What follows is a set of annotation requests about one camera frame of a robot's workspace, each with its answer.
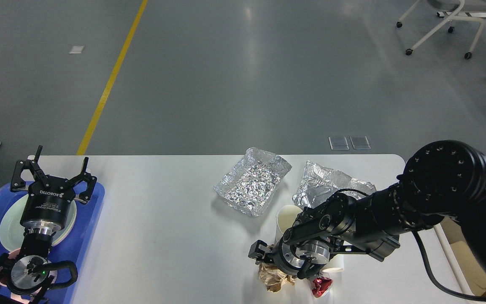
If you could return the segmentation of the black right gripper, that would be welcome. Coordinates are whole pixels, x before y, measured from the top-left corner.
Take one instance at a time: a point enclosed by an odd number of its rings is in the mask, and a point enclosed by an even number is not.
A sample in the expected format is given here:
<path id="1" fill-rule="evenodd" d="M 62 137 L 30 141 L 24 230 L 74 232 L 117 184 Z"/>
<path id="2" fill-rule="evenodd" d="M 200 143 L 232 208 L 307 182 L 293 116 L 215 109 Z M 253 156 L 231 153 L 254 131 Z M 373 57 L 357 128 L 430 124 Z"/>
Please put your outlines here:
<path id="1" fill-rule="evenodd" d="M 293 246 L 280 241 L 275 246 L 256 240 L 248 251 L 248 258 L 255 264 L 275 264 L 280 271 L 295 277 L 318 277 L 330 255 L 331 247 L 324 241 L 305 241 Z"/>

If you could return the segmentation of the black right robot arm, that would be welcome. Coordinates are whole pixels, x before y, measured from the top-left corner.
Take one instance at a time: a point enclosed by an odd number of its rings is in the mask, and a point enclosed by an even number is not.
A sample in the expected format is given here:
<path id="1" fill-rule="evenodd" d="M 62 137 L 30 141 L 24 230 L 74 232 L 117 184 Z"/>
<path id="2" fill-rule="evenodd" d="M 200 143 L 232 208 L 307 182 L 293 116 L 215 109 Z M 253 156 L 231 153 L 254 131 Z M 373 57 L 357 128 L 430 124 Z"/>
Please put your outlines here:
<path id="1" fill-rule="evenodd" d="M 411 232 L 430 281 L 457 298 L 486 302 L 440 284 L 418 234 L 453 220 L 486 273 L 486 156 L 461 141 L 434 141 L 409 158 L 398 182 L 355 199 L 339 189 L 322 204 L 305 206 L 272 246 L 258 240 L 248 257 L 299 279 L 317 278 L 336 255 L 364 254 L 380 262 Z"/>

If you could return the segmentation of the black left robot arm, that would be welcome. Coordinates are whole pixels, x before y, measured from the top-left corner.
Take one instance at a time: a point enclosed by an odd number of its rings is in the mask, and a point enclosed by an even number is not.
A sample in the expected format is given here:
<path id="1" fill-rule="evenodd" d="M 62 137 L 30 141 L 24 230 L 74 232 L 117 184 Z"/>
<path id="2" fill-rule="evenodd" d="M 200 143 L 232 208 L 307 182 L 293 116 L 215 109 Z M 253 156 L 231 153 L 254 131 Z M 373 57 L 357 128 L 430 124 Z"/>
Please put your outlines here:
<path id="1" fill-rule="evenodd" d="M 38 147 L 33 159 L 16 162 L 9 189 L 26 193 L 20 218 L 24 239 L 16 257 L 0 255 L 0 281 L 5 280 L 11 294 L 30 296 L 31 304 L 38 304 L 49 290 L 68 288 L 77 281 L 75 262 L 51 262 L 49 254 L 55 234 L 66 227 L 73 202 L 88 204 L 97 184 L 97 177 L 87 171 L 88 157 L 71 179 L 47 175 L 39 165 L 42 149 Z M 17 298 L 0 294 L 0 304 L 17 303 Z"/>

